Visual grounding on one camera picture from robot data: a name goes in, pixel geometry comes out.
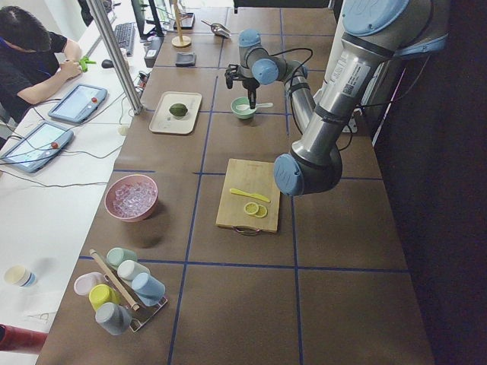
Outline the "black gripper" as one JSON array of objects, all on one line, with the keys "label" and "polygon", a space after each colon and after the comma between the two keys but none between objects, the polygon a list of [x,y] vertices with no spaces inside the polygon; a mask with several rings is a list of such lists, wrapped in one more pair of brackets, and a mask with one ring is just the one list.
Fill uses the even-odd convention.
[{"label": "black gripper", "polygon": [[260,86],[260,83],[255,78],[244,78],[243,87],[247,90],[249,108],[256,108],[256,89]]}]

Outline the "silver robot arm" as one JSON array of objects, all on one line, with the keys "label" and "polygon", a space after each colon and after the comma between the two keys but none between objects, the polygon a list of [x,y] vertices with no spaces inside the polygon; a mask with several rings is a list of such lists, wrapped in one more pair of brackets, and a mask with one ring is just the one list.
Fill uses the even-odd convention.
[{"label": "silver robot arm", "polygon": [[394,58],[437,52],[447,39],[449,1],[347,1],[342,6],[342,51],[330,79],[312,94],[307,71],[297,61],[272,56],[258,31],[247,29],[238,39],[240,62],[229,65],[227,86],[241,81],[249,104],[256,106],[261,85],[281,81],[302,136],[289,153],[278,156],[274,179],[289,196],[325,192],[342,176],[336,145],[377,67]]}]

